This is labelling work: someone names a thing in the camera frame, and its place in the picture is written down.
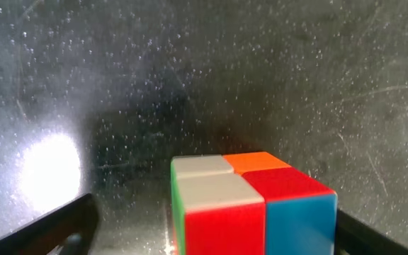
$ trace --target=dark gray surface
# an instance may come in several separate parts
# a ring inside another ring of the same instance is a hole
[[[90,191],[165,253],[170,158],[256,149],[408,246],[408,1],[0,1],[0,236]]]

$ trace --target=orange square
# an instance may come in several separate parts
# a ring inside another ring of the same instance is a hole
[[[268,152],[252,152],[231,154],[223,156],[234,168],[236,174],[244,174],[250,171],[269,169],[282,169],[290,167],[285,162],[275,158]]]

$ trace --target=white tile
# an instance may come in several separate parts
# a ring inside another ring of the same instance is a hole
[[[176,157],[173,159],[172,164],[177,179],[234,172],[231,164],[221,155]]]
[[[238,174],[183,178],[177,185],[186,213],[264,201]]]

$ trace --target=red square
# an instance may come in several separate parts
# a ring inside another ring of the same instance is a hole
[[[332,189],[292,167],[252,171],[242,177],[264,197],[266,203],[334,194]]]
[[[187,255],[264,255],[265,203],[185,215]]]

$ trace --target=rubik's cube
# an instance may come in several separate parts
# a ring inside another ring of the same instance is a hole
[[[176,157],[179,255],[331,255],[336,193],[267,152]]]

